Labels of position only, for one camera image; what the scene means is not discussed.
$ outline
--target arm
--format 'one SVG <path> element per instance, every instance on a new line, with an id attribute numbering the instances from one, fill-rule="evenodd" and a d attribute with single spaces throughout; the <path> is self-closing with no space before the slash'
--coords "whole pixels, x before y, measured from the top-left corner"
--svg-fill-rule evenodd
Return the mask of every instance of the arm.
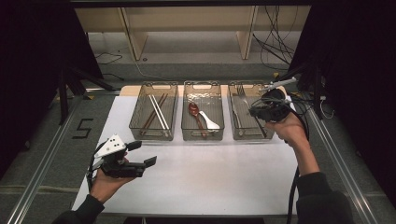
<path id="1" fill-rule="evenodd" d="M 280 139 L 286 140 L 289 146 L 294 149 L 301 175 L 320 171 L 317 160 L 305 136 L 303 124 L 294 114 L 289 113 L 280 122 L 267 122 L 265 127 L 274 130 Z"/>
<path id="2" fill-rule="evenodd" d="M 110 199 L 117 190 L 134 178 L 113 178 L 106 176 L 98 169 L 92 189 L 84 203 L 76 211 L 60 214 L 52 223 L 93 223 L 96 217 L 105 209 L 103 204 Z"/>
<path id="3" fill-rule="evenodd" d="M 332 191 L 326 175 L 318 168 L 317 160 L 305 136 L 303 124 L 292 113 L 280 122 L 267 122 L 293 148 L 301 176 L 296 180 L 298 223 L 354 223 L 347 197 Z"/>

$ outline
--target sleeve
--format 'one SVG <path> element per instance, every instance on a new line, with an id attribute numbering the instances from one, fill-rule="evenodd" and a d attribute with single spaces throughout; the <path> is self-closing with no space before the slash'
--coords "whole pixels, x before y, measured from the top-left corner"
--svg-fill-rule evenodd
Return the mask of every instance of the sleeve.
<path id="1" fill-rule="evenodd" d="M 90 194 L 76 211 L 67 211 L 60 214 L 52 223 L 93 223 L 105 207 Z"/>
<path id="2" fill-rule="evenodd" d="M 299 224 L 354 223 L 347 197 L 340 191 L 332 191 L 325 174 L 318 172 L 300 176 L 297 189 Z"/>

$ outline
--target white table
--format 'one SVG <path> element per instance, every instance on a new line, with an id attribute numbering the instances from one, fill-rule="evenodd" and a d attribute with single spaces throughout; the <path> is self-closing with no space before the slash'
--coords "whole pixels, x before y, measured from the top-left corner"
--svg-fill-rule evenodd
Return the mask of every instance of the white table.
<path id="1" fill-rule="evenodd" d="M 116 97 L 99 143 L 114 133 L 125 143 L 134 141 L 128 125 L 136 99 L 136 96 Z M 223 140 L 183 141 L 182 103 L 180 98 L 174 140 L 144 142 L 141 148 L 127 155 L 129 161 L 136 162 L 153 156 L 158 158 L 142 178 L 123 186 L 105 203 L 104 213 L 140 217 L 287 214 L 290 186 L 297 167 L 293 150 L 277 135 L 266 142 L 234 141 L 224 94 Z M 73 210 L 82 204 L 87 194 L 84 178 Z"/>

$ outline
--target white spoon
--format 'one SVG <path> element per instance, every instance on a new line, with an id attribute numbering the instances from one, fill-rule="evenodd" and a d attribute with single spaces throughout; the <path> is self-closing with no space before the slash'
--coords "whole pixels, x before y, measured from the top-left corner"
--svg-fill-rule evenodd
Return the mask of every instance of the white spoon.
<path id="1" fill-rule="evenodd" d="M 212 120 L 210 120 L 207 117 L 206 113 L 204 113 L 204 111 L 201 110 L 199 113 L 202 115 L 202 117 L 204 117 L 204 119 L 206 121 L 207 129 L 220 129 L 220 126 L 217 123 L 215 123 Z"/>

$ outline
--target gray floor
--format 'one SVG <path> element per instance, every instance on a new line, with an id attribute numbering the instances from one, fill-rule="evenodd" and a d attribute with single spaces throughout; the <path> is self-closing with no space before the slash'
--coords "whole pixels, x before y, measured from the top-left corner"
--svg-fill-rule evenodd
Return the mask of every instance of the gray floor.
<path id="1" fill-rule="evenodd" d="M 264 39 L 267 33 L 260 32 L 256 35 Z M 288 45 L 295 48 L 298 38 L 298 32 L 290 33 L 287 38 Z M 284 73 L 283 70 L 270 69 L 262 64 L 261 47 L 255 41 L 252 42 L 249 59 L 242 60 L 236 37 L 234 33 L 229 32 L 149 34 L 142 60 L 137 64 L 132 60 L 123 34 L 90 34 L 90 42 L 97 55 L 103 52 L 122 55 L 122 58 L 114 63 L 100 65 L 104 74 L 113 74 L 124 79 L 105 75 L 105 81 L 116 87 L 160 79 L 182 82 L 194 79 L 208 80 L 215 77 L 224 83 L 233 79 L 272 80 L 274 72 Z M 97 60 L 99 63 L 106 63 L 116 58 L 118 56 L 104 55 L 98 57 Z M 287 68 L 276 58 L 270 55 L 267 57 L 266 52 L 262 54 L 262 58 L 269 65 Z M 84 84 L 87 88 L 95 88 L 90 82 L 84 82 Z M 288 89 L 293 91 L 295 87 L 289 86 Z M 90 91 L 87 95 L 92 98 L 86 97 L 81 101 L 76 98 L 70 99 L 70 104 L 77 106 L 76 111 L 65 129 L 64 139 L 22 223 L 51 223 L 62 211 L 69 209 L 75 200 L 92 151 L 96 147 L 117 93 Z M 324 109 L 332 111 L 327 105 Z M 86 134 L 85 131 L 78 131 L 78 125 L 82 119 L 89 120 L 84 121 L 81 127 L 91 130 L 87 138 L 78 139 L 76 137 Z M 25 186 L 35 174 L 52 138 L 60 128 L 59 120 L 60 103 L 54 99 L 48 114 L 30 139 L 30 149 L 19 154 L 0 181 L 0 223 L 7 222 Z M 327 174 L 332 188 L 339 189 L 349 196 L 343 178 L 309 116 L 308 121 L 310 140 L 320 169 Z M 332 119 L 324 119 L 323 124 L 346 161 L 347 169 L 367 200 L 377 223 L 396 223 L 395 208 L 373 179 L 364 161 L 356 155 L 356 148 L 343 124 L 336 116 Z M 352 197 L 350 198 L 356 223 L 364 223 L 360 210 L 353 203 Z M 96 223 L 122 223 L 124 219 L 125 217 L 102 214 Z M 264 220 L 267 224 L 286 222 L 285 217 L 265 217 Z"/>

